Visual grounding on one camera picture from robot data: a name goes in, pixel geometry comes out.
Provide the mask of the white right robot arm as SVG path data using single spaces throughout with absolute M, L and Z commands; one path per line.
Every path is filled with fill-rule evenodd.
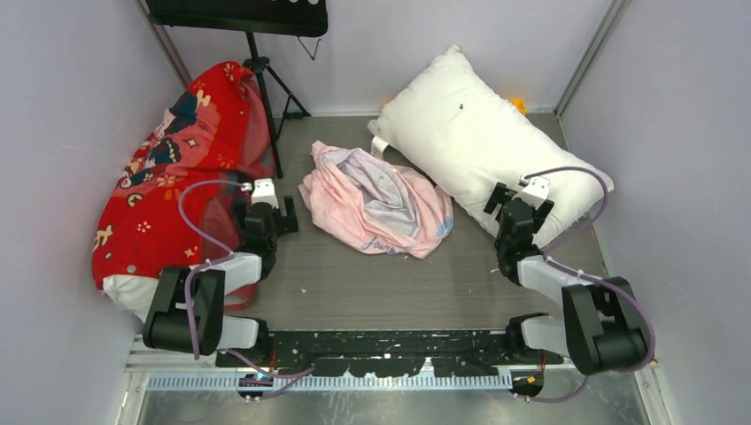
M 633 371 L 654 358 L 654 330 L 621 277 L 599 278 L 566 267 L 545 255 L 534 242 L 554 203 L 546 193 L 531 204 L 525 196 L 499 182 L 484 213 L 499 225 L 494 242 L 499 271 L 512 283 L 534 290 L 562 309 L 557 319 L 547 313 L 512 318 L 506 352 L 528 363 L 540 351 L 570 359 L 583 375 Z

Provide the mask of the pink pillowcase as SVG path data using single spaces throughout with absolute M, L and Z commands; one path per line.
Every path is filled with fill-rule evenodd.
M 409 166 L 316 141 L 299 184 L 312 223 L 367 255 L 424 259 L 453 230 L 451 197 Z

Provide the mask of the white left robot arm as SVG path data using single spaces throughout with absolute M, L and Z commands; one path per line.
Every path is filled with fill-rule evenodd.
M 201 356 L 237 349 L 252 367 L 270 359 L 267 324 L 226 315 L 225 297 L 268 278 L 278 237 L 299 231 L 294 198 L 285 196 L 283 204 L 283 210 L 265 202 L 248 204 L 240 214 L 244 244 L 227 257 L 162 270 L 143 326 L 145 346 Z

